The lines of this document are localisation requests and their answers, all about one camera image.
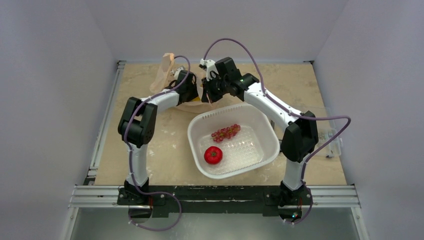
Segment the red fake grape bunch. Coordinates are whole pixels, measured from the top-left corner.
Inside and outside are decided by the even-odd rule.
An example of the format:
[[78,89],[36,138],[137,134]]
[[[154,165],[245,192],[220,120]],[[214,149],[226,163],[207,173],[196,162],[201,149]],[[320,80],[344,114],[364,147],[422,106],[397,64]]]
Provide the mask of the red fake grape bunch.
[[241,131],[241,126],[239,124],[233,124],[231,126],[218,129],[217,131],[213,132],[210,136],[214,142],[221,143],[224,140],[229,140],[231,138],[234,138],[240,131]]

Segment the red fake fruit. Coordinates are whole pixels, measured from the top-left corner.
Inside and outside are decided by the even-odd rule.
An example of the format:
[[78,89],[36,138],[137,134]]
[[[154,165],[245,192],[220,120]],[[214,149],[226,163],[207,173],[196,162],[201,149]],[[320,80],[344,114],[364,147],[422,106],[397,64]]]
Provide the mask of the red fake fruit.
[[223,159],[223,152],[217,146],[210,146],[203,154],[206,163],[210,165],[219,164]]

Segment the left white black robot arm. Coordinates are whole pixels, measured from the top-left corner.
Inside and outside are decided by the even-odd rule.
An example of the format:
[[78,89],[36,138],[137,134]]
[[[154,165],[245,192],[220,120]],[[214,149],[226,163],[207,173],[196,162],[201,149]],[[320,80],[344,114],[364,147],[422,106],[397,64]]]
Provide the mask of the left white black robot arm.
[[136,204],[146,203],[150,195],[147,148],[155,133],[157,115],[197,97],[196,75],[188,70],[178,70],[174,80],[162,91],[146,98],[130,97],[127,100],[118,133],[128,150],[129,168],[124,189]]

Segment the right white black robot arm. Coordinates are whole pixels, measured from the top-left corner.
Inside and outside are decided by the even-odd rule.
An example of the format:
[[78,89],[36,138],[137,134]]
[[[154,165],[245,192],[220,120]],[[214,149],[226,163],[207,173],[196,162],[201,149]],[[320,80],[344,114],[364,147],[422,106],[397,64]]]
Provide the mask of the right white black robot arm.
[[206,73],[201,80],[202,102],[215,103],[229,94],[257,108],[284,131],[281,150],[287,163],[280,196],[284,202],[294,203],[300,198],[304,185],[302,174],[306,158],[318,143],[315,115],[310,111],[301,113],[278,100],[260,79],[251,73],[241,74],[230,57],[218,61],[201,59],[199,66]]

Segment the orange translucent plastic bag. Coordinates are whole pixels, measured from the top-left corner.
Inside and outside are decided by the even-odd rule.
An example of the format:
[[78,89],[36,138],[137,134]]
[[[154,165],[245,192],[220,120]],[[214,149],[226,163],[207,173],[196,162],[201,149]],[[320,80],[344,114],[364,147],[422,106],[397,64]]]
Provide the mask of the orange translucent plastic bag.
[[[180,67],[175,64],[175,54],[174,53],[165,53],[161,58],[160,66],[156,73],[156,78],[154,82],[149,86],[149,90],[152,94],[157,94],[162,91],[165,87],[167,87],[174,77],[171,74],[171,71]],[[193,66],[190,67],[190,71],[194,73],[197,77],[197,92],[198,97],[201,99],[203,95],[202,88],[202,78],[205,76],[203,72],[199,69],[195,69]],[[189,113],[205,113],[208,111],[212,111],[218,107],[217,103],[208,103],[201,101],[190,101],[180,104],[176,107],[176,109],[189,112]]]

